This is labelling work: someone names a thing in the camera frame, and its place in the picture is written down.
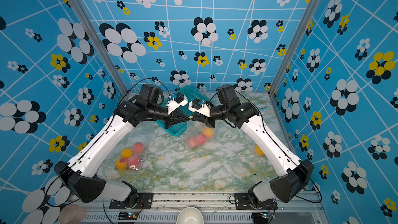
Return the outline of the pink peach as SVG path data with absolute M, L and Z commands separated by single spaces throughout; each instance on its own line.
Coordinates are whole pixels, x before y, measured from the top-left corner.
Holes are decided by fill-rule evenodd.
M 144 149 L 145 149 L 144 145 L 140 142 L 137 142 L 133 145 L 133 152 L 136 154 L 143 153 Z

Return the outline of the yellow red peach top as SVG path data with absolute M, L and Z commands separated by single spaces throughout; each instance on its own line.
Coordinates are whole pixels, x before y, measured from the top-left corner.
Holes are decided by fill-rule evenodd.
M 204 128 L 202 129 L 202 134 L 203 134 L 207 139 L 211 139 L 211 138 L 214 136 L 215 131 L 214 131 L 214 129 L 212 129 L 212 128 L 204 127 Z

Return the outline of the yellow peach front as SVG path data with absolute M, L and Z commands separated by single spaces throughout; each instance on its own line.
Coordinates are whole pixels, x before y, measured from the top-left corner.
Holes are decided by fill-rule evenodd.
M 132 149 L 130 149 L 130 148 L 124 148 L 124 149 L 122 149 L 122 151 L 121 151 L 121 157 L 122 158 L 129 158 L 129 157 L 131 157 L 132 155 L 134 155 L 134 152 L 133 152 L 133 150 Z

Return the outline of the yellow round peach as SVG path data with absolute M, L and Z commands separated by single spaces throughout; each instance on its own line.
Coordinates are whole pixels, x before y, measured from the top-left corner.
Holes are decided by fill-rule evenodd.
M 255 145 L 254 151 L 258 156 L 264 156 L 264 152 L 261 150 L 261 148 L 258 145 Z

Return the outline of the clear zip bag blue zipper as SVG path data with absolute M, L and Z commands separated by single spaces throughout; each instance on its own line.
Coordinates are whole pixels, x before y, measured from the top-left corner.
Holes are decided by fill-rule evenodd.
M 114 165 L 115 165 L 115 161 L 117 159 L 121 158 L 122 149 L 124 149 L 124 148 L 133 149 L 133 145 L 135 143 L 137 143 L 137 142 L 142 143 L 144 145 L 145 149 L 144 149 L 143 153 L 141 153 L 141 154 L 134 153 L 134 155 L 132 155 L 131 157 L 129 157 L 127 159 L 127 168 L 125 170 L 138 171 L 141 168 L 141 165 L 144 162 L 144 157 L 146 155 L 146 149 L 147 149 L 148 142 L 146 140 L 144 140 L 144 139 L 132 138 L 132 139 L 124 139 L 124 140 L 122 140 L 121 143 L 116 146 L 116 153 L 114 155 L 114 158 L 115 158 L 114 159 Z

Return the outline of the teal plastic mesh basket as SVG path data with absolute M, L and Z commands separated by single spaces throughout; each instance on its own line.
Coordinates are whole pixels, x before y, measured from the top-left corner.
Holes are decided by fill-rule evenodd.
M 206 95 L 200 93 L 199 91 L 194 90 L 191 87 L 184 87 L 181 90 L 179 90 L 178 92 L 181 92 L 184 96 L 186 96 L 187 99 L 188 99 L 188 102 L 191 102 L 194 99 L 199 99 L 199 100 L 203 100 L 203 101 L 208 101 L 209 100 L 209 97 L 207 97 Z M 188 117 L 193 115 L 193 112 L 189 110 L 188 104 L 186 104 L 185 106 L 180 106 L 177 110 L 173 111 L 173 113 L 175 113 L 175 112 L 184 113 Z M 169 133 L 171 136 L 180 136 L 187 129 L 187 123 L 186 122 L 174 124 L 171 127 L 169 127 L 168 129 L 166 129 L 164 127 L 164 121 L 158 120 L 158 121 L 156 121 L 156 123 L 161 128 L 163 128 L 167 133 Z

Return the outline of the yellow orange peach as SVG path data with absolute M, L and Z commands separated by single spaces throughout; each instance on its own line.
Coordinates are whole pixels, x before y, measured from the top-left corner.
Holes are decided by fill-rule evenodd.
M 127 158 L 122 157 L 117 159 L 115 161 L 115 167 L 121 171 L 125 170 L 127 168 Z

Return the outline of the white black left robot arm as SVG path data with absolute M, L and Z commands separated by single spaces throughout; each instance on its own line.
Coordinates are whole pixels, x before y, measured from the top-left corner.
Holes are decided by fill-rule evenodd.
M 63 185 L 83 203 L 109 199 L 133 208 L 138 202 L 136 188 L 124 181 L 119 183 L 103 179 L 97 175 L 98 169 L 116 145 L 141 122 L 162 120 L 166 127 L 188 122 L 190 118 L 179 110 L 187 102 L 187 97 L 182 94 L 171 98 L 166 106 L 142 99 L 122 102 L 88 146 L 68 162 L 56 164 L 56 174 Z

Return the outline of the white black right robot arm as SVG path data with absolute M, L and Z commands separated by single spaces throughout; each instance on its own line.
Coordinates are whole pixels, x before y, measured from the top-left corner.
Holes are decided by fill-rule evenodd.
M 237 100 L 213 106 L 210 102 L 195 99 L 189 103 L 193 112 L 191 119 L 214 128 L 217 120 L 229 120 L 241 129 L 264 152 L 277 177 L 261 181 L 251 187 L 248 198 L 252 206 L 270 199 L 288 203 L 309 183 L 314 170 L 309 160 L 301 160 L 267 127 L 259 110 L 250 102 Z

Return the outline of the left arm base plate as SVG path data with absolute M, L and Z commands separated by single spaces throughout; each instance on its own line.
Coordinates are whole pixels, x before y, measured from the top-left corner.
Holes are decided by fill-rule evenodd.
M 129 196 L 125 201 L 111 200 L 110 209 L 151 209 L 154 193 L 138 192 Z

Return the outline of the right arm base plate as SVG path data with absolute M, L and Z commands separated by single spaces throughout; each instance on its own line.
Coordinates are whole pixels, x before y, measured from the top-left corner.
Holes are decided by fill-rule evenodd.
M 275 199 L 260 201 L 248 192 L 236 192 L 233 195 L 233 203 L 238 210 L 277 210 L 278 205 Z

